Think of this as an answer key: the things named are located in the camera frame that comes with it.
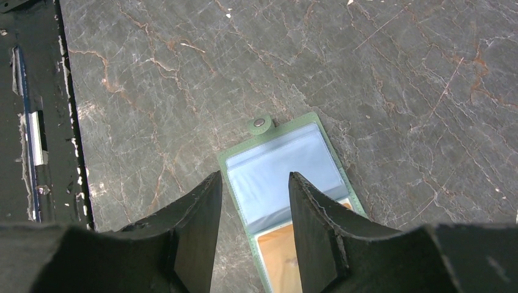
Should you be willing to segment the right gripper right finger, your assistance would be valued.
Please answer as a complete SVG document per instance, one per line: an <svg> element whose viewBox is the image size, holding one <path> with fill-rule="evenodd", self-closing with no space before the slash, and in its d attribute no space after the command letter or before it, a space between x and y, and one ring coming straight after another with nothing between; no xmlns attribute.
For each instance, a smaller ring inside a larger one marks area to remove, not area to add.
<svg viewBox="0 0 518 293"><path fill-rule="evenodd" d="M399 231L289 178L304 292L516 292L517 225L436 223Z"/></svg>

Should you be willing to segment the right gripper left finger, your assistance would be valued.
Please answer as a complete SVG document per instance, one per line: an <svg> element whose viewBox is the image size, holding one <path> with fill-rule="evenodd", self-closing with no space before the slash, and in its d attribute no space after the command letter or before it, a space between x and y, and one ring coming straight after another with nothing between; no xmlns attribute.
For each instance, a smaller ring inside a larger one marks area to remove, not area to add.
<svg viewBox="0 0 518 293"><path fill-rule="evenodd" d="M209 292L222 175L119 231L1 225L2 292Z"/></svg>

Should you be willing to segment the green card holder wallet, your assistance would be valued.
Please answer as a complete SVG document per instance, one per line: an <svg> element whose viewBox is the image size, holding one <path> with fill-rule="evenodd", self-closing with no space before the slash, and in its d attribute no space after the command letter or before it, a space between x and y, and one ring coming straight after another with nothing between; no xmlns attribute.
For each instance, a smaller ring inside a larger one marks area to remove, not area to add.
<svg viewBox="0 0 518 293"><path fill-rule="evenodd" d="M364 215L345 170L314 112L281 125L269 115L247 124L252 138L218 154L217 159L259 269L253 235L258 221L271 210L290 207L289 175L299 172L318 190Z"/></svg>

